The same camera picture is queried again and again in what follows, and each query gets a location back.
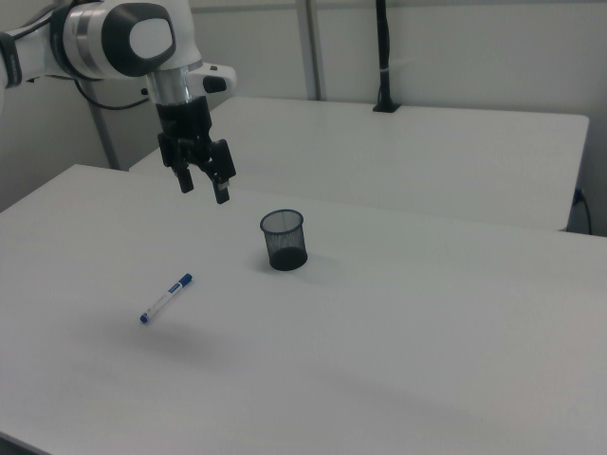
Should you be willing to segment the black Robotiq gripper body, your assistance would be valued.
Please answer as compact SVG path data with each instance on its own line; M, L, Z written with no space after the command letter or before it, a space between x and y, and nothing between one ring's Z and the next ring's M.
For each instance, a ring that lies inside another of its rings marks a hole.
M206 97L173 105L156 105L162 131L158 143L164 157L173 157L180 140L198 157L208 157L212 119Z

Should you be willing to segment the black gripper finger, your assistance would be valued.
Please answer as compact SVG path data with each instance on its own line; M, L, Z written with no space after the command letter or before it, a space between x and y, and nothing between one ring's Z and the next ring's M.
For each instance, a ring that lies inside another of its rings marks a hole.
M225 139L217 141L198 141L194 146L192 163L212 182L216 202L222 205L230 200L230 179L236 175Z
M187 160L187 148L178 138L161 133L157 136L165 167L170 168L178 180L182 192L193 190L193 180Z

